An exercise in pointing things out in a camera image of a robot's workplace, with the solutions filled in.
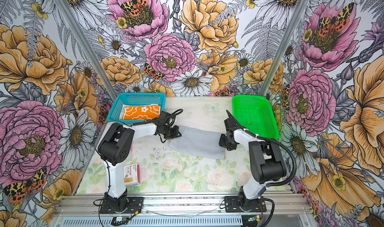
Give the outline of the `grey cloth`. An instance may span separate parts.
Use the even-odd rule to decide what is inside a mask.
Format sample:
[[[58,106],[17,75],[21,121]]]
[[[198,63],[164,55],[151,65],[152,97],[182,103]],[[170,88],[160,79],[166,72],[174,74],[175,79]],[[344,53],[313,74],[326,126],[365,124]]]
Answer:
[[[184,154],[219,159],[225,157],[225,149],[219,146],[221,133],[180,126],[181,137],[172,139],[170,148]]]

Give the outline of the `orange white towel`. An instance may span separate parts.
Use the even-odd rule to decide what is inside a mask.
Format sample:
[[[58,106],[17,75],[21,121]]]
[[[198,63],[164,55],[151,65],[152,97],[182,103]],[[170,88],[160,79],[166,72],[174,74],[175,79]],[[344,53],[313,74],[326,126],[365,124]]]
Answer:
[[[159,117],[161,109],[156,104],[143,106],[123,105],[120,120],[152,120]]]

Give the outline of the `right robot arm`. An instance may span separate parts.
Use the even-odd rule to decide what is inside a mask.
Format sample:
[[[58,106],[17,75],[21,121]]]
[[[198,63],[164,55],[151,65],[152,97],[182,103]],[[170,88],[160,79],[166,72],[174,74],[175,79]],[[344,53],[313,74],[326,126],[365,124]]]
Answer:
[[[264,192],[292,181],[298,169],[297,160],[292,151],[279,141],[251,133],[229,111],[227,114],[224,121],[226,133],[221,135],[219,146],[228,151],[235,150],[240,144],[247,147],[252,177],[240,188],[236,198],[225,198],[226,211],[252,212],[256,208],[262,211],[261,204],[266,201]]]

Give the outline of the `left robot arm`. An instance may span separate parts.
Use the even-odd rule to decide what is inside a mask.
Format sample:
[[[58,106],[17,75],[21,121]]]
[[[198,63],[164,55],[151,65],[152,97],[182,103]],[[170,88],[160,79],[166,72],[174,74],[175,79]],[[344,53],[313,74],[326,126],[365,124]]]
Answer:
[[[124,161],[128,158],[134,140],[147,136],[160,136],[161,142],[181,137],[175,125],[176,116],[183,112],[160,112],[160,116],[142,122],[125,124],[121,121],[105,124],[99,137],[96,150],[105,164],[107,172],[107,191],[102,200],[106,210],[122,213],[128,207],[126,185],[124,183]]]

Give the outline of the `green plastic basket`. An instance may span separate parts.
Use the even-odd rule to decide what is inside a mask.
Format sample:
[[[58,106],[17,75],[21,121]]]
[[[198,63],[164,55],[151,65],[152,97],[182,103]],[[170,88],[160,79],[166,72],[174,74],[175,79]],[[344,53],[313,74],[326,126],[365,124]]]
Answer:
[[[234,118],[253,134],[278,140],[280,133],[270,102],[262,96],[236,95],[232,98]]]

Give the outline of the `bandage box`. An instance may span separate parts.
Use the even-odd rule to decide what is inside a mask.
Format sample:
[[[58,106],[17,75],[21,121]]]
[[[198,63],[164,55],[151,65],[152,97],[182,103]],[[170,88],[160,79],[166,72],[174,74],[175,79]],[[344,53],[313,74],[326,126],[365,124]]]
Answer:
[[[126,186],[140,184],[140,166],[137,163],[124,166],[124,183]]]

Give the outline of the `small green circuit board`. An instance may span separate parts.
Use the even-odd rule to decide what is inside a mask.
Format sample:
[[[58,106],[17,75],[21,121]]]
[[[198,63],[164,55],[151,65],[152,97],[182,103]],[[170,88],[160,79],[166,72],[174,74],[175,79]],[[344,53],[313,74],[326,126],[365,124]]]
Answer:
[[[111,224],[115,226],[125,225],[129,221],[126,217],[113,217]]]

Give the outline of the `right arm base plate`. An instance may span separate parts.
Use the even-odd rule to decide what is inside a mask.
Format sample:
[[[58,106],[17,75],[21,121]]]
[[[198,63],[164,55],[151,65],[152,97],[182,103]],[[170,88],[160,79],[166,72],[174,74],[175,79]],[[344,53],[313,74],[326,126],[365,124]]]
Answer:
[[[248,200],[239,196],[225,196],[226,213],[264,213],[267,207],[260,199]]]

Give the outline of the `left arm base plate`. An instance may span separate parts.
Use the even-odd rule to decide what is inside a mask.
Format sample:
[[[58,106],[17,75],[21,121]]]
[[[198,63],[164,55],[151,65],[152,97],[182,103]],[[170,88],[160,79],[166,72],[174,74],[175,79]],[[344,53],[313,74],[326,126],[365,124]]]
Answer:
[[[134,214],[141,212],[143,207],[144,198],[140,197],[121,197],[112,198],[107,196],[103,199],[100,214]]]

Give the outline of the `aluminium front rail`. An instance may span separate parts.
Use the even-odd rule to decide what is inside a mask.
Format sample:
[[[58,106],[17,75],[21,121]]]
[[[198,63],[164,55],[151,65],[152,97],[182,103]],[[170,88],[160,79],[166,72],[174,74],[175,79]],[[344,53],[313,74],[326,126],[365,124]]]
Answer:
[[[237,193],[139,193],[128,194],[127,197],[144,198],[142,216],[181,216],[193,217],[209,214],[226,213],[225,196],[238,196]],[[100,214],[100,201],[103,195],[78,195],[65,197],[59,204],[56,216],[66,217],[108,217],[117,214]],[[304,195],[283,191],[267,191],[264,193],[267,211],[274,210],[276,215],[310,214],[310,207]]]

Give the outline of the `right aluminium frame post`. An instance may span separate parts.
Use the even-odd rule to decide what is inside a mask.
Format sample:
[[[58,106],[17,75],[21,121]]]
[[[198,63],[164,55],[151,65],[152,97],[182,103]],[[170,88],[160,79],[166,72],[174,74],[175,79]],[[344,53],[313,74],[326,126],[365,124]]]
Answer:
[[[261,85],[261,88],[258,92],[258,96],[265,96],[267,90],[269,89],[270,84],[272,83],[274,75],[277,73],[279,65],[284,55],[284,51],[288,47],[290,43],[290,39],[292,38],[299,21],[303,14],[305,13],[306,7],[309,4],[310,0],[298,0],[297,5],[295,7],[293,16],[291,17],[289,23],[287,24],[286,31],[280,41],[280,44],[277,48],[277,52],[273,57],[273,61],[271,63],[271,67],[269,72],[266,75],[264,82]]]

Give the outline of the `aluminium frame post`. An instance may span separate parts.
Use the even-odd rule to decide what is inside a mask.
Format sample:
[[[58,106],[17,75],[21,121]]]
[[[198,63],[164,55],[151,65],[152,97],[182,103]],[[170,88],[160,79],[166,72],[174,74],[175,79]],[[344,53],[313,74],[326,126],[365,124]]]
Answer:
[[[75,13],[70,8],[69,4],[66,0],[53,0],[59,10],[59,12],[62,14],[65,21],[69,24],[69,28],[71,29],[74,36],[77,38],[77,41],[79,42],[80,46],[84,50],[85,55],[87,56],[87,59],[92,64],[95,72],[97,73],[98,77],[100,78],[100,81],[104,85],[106,91],[110,95],[112,101],[115,101],[118,94],[115,91],[112,83],[110,82],[108,76],[106,75],[106,72],[104,71],[104,68],[102,67],[101,63],[99,62],[96,53],[94,52],[93,48],[91,47],[91,44],[89,43],[86,35],[84,34],[81,25],[79,24],[77,17],[75,16]]]
[[[264,82],[261,85],[261,88],[258,92],[258,96],[265,96],[267,90],[269,89],[270,84],[272,83],[274,75],[277,73],[279,65],[284,55],[284,51],[288,47],[290,43],[290,39],[292,38],[299,21],[303,14],[305,13],[306,7],[309,4],[310,0],[298,0],[297,5],[295,7],[293,16],[291,17],[289,23],[287,24],[286,31],[280,41],[280,44],[277,48],[277,52],[273,57],[273,61],[271,63],[271,67],[269,72],[266,75]]]

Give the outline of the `left aluminium frame post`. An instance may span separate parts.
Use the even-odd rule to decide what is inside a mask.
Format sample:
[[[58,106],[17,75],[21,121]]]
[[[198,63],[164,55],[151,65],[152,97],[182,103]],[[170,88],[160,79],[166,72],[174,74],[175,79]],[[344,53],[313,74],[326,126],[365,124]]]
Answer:
[[[75,16],[75,13],[70,8],[69,4],[66,0],[53,0],[59,10],[59,12],[62,14],[65,21],[69,24],[69,28],[71,29],[74,36],[77,38],[77,41],[79,42],[80,46],[84,50],[85,55],[87,56],[87,59],[92,64],[95,72],[97,73],[98,77],[100,78],[100,81],[104,85],[106,91],[110,95],[112,101],[115,101],[118,94],[115,91],[112,83],[110,82],[108,76],[106,75],[106,72],[104,71],[104,68],[102,67],[101,63],[99,62],[96,53],[94,52],[93,48],[91,47],[91,44],[89,43],[86,35],[84,34],[81,25],[79,24],[77,17]]]

